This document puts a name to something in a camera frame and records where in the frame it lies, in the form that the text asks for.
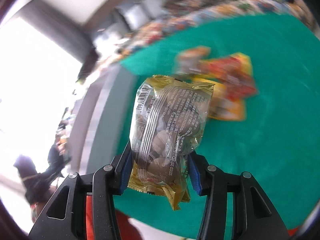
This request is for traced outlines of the gold clear snack bag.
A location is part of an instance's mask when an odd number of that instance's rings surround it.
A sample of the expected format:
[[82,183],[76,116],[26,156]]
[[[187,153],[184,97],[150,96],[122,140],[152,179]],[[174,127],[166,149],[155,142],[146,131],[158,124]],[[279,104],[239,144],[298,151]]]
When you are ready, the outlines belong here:
[[129,188],[167,197],[174,211],[189,202],[188,155],[201,143],[213,91],[213,83],[165,75],[141,84],[130,127]]

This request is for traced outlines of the red yellow snack bag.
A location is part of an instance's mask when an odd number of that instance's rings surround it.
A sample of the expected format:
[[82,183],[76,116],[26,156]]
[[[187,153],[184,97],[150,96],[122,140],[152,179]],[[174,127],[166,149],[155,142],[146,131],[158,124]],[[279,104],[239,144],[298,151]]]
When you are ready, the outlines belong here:
[[243,53],[200,61],[205,71],[192,78],[193,82],[214,85],[208,117],[222,121],[244,121],[245,99],[258,92],[253,78],[251,58]]

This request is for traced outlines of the orange walnut snack bag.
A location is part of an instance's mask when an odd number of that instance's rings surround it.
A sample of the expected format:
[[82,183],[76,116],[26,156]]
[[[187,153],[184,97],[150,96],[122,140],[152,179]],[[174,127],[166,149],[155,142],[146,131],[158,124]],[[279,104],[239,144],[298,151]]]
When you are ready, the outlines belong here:
[[180,75],[198,74],[200,61],[210,55],[211,49],[206,46],[180,51],[175,58],[175,72]]

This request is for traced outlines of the green satin tablecloth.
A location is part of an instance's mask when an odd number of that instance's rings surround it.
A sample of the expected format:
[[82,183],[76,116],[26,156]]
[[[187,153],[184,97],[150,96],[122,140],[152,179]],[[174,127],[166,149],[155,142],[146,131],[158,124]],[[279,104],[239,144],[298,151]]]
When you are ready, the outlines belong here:
[[210,57],[248,55],[258,90],[242,122],[209,119],[196,152],[225,172],[251,172],[289,229],[319,200],[319,39],[291,15],[241,16],[171,35],[124,59],[136,87],[171,75],[176,55],[207,46]]

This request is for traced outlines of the floral sofa cover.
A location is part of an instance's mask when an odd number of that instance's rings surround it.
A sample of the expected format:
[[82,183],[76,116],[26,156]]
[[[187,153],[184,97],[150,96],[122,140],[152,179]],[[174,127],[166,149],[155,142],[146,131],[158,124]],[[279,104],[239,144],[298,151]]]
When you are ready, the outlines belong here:
[[303,0],[169,0],[160,16],[125,35],[117,53],[127,57],[178,31],[222,18],[260,14],[290,14],[310,30],[316,19]]

